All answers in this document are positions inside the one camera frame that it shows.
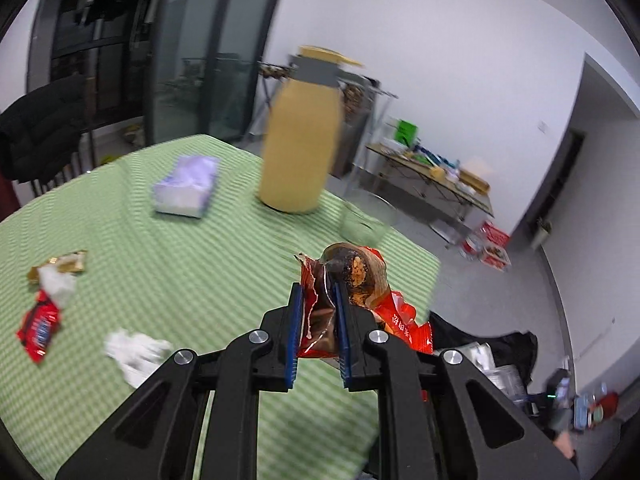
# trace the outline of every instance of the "person's hand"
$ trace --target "person's hand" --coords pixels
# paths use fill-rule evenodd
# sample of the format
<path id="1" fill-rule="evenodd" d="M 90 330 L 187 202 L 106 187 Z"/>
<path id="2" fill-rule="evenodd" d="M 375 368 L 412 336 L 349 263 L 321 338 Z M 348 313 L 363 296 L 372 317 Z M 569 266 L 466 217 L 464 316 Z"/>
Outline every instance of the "person's hand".
<path id="1" fill-rule="evenodd" d="M 574 445 L 571 443 L 568 431 L 563 431 L 556 437 L 554 446 L 556 446 L 568 460 L 574 457 Z"/>

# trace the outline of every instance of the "black jacket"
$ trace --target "black jacket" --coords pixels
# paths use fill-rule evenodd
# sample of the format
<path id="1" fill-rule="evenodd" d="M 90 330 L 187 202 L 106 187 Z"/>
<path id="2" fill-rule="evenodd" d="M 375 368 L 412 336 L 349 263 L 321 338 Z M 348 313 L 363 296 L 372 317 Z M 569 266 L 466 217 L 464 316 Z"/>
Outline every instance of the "black jacket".
<path id="1" fill-rule="evenodd" d="M 73 75 L 19 98 L 0 114 L 0 173 L 49 182 L 78 151 L 86 130 L 85 78 Z"/>

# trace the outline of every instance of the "plastic bag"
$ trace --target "plastic bag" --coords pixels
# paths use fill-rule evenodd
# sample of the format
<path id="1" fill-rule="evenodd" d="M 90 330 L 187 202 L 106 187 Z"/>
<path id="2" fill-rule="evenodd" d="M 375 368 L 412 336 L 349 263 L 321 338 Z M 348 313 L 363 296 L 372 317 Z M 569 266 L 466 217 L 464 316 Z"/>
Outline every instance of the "plastic bag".
<path id="1" fill-rule="evenodd" d="M 301 265 L 305 319 L 299 357 L 336 357 L 336 306 L 329 275 L 345 283 L 351 303 L 368 308 L 387 332 L 403 339 L 411 348 L 432 353 L 431 327 L 415 322 L 415 309 L 402 294 L 391 291 L 386 263 L 380 252 L 349 243 L 328 246 L 319 260 L 297 256 Z"/>

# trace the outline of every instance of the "snack wrapper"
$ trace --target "snack wrapper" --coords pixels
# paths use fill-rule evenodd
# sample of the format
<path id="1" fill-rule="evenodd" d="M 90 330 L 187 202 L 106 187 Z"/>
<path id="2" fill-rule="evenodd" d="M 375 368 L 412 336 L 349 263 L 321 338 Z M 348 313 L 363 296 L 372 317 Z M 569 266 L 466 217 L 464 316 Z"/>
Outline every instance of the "snack wrapper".
<path id="1" fill-rule="evenodd" d="M 329 275 L 346 284 L 351 303 L 373 312 L 385 331 L 399 337 L 411 348 L 433 352 L 431 325 L 415 322 L 416 311 L 402 294 L 391 290 L 386 280 L 386 263 L 376 249 L 338 243 L 327 247 L 319 260 L 306 254 L 297 256 L 301 266 L 305 319 L 298 357 L 336 357 L 336 306 Z"/>
<path id="2" fill-rule="evenodd" d="M 76 251 L 75 253 L 65 254 L 64 256 L 54 256 L 37 267 L 31 267 L 27 273 L 27 279 L 30 283 L 33 285 L 40 283 L 38 269 L 45 265 L 55 265 L 58 272 L 70 272 L 72 274 L 84 272 L 86 269 L 86 251 Z"/>
<path id="3" fill-rule="evenodd" d="M 20 330 L 15 333 L 33 362 L 42 361 L 59 324 L 60 310 L 40 290 L 35 306 L 25 314 Z"/>

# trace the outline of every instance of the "white tissue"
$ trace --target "white tissue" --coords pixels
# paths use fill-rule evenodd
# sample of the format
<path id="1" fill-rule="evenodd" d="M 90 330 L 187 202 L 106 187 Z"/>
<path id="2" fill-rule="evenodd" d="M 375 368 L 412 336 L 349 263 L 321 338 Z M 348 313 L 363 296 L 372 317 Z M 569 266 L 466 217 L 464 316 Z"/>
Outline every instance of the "white tissue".
<path id="1" fill-rule="evenodd" d="M 122 328 L 104 340 L 104 353 L 116 360 L 124 380 L 134 388 L 158 370 L 171 348 L 168 341 L 156 340 L 141 333 L 129 335 Z"/>
<path id="2" fill-rule="evenodd" d="M 69 272 L 58 272 L 53 264 L 38 268 L 40 288 L 58 308 L 64 308 L 76 291 L 76 277 Z"/>

